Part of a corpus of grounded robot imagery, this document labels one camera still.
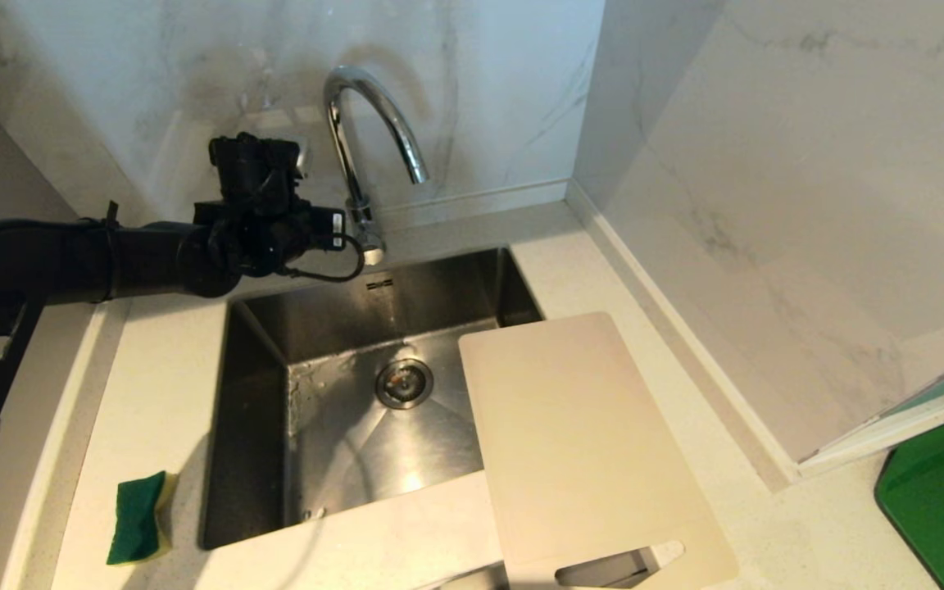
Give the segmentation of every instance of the cutting board handle hole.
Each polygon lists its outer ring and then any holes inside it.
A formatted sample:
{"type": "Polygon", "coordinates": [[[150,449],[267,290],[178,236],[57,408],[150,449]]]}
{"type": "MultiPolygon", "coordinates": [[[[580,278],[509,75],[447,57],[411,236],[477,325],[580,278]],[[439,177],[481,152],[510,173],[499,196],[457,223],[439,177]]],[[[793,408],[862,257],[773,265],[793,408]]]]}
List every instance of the cutting board handle hole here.
{"type": "Polygon", "coordinates": [[[635,588],[644,579],[658,574],[662,568],[677,560],[685,551],[682,542],[659,542],[560,568],[556,570],[556,582],[566,587],[635,588]]]}

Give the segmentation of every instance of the white countertop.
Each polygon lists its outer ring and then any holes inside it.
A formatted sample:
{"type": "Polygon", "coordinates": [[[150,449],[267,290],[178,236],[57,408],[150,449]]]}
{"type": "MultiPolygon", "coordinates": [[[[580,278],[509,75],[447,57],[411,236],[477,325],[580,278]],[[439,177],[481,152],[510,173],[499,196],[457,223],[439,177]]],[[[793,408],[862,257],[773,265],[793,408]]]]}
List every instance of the white countertop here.
{"type": "MultiPolygon", "coordinates": [[[[509,243],[547,318],[606,311],[741,565],[729,589],[932,589],[873,500],[881,456],[768,492],[705,399],[562,202],[388,236],[389,260],[509,243]]],[[[236,294],[296,287],[244,280],[236,294]]],[[[486,478],[453,479],[213,551],[196,545],[226,300],[135,299],[64,533],[55,589],[374,588],[409,590],[502,559],[486,478]],[[116,485],[180,473],[173,549],[104,565],[116,485]]]]}

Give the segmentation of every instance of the robotic arm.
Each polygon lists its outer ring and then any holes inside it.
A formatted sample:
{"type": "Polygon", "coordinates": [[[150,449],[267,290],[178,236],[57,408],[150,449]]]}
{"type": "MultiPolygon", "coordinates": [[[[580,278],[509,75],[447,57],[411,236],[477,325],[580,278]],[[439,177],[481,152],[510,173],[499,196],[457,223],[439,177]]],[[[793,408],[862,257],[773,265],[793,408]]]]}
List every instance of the robotic arm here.
{"type": "Polygon", "coordinates": [[[222,198],[198,202],[191,224],[123,228],[114,202],[105,220],[0,220],[0,337],[8,338],[0,358],[0,412],[43,306],[160,293],[218,297],[244,275],[355,279],[363,251],[345,233],[343,210],[312,206],[297,195],[299,157],[292,142],[250,134],[213,139],[210,162],[222,198]],[[287,266],[308,250],[341,251],[349,243],[359,259],[348,276],[287,266]]]}

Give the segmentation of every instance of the drain strainer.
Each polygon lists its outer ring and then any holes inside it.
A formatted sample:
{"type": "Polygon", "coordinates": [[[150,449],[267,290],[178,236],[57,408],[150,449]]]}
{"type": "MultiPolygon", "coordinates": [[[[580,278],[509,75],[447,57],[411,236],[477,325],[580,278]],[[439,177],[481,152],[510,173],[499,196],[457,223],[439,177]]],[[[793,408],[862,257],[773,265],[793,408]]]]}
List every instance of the drain strainer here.
{"type": "Polygon", "coordinates": [[[378,374],[378,399],[394,410],[417,406],[431,392],[432,370],[420,360],[397,360],[378,374]]]}

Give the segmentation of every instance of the sponge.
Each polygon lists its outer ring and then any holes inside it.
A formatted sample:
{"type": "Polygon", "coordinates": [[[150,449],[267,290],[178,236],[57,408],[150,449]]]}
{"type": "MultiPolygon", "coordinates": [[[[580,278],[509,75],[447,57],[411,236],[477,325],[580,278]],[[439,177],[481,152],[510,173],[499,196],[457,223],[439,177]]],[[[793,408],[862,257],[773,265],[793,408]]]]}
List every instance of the sponge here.
{"type": "Polygon", "coordinates": [[[158,525],[158,511],[166,506],[174,485],[175,475],[165,471],[119,484],[109,566],[151,560],[170,550],[170,541],[158,525]]]}

